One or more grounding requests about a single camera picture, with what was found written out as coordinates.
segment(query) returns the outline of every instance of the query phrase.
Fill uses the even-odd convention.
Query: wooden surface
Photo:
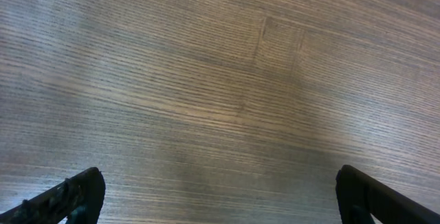
[[[351,164],[440,212],[440,0],[0,0],[0,211],[340,223]]]

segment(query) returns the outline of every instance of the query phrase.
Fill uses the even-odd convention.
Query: black object
[[[343,224],[440,223],[440,215],[385,186],[353,166],[336,177],[336,195]]]
[[[105,182],[97,168],[89,168],[63,183],[24,200],[0,214],[2,224],[96,224],[104,201]]]

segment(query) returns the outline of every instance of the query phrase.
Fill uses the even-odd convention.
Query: brown wood surface
[[[440,212],[440,0],[0,0],[0,211],[90,167],[99,223]]]

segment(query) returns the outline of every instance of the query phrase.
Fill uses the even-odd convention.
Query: wooden floor
[[[440,0],[0,0],[0,211],[340,223],[343,164],[440,212]]]

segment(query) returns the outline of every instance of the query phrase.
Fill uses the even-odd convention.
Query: wood grain
[[[439,0],[0,0],[0,212],[340,223],[352,164],[440,212]]]

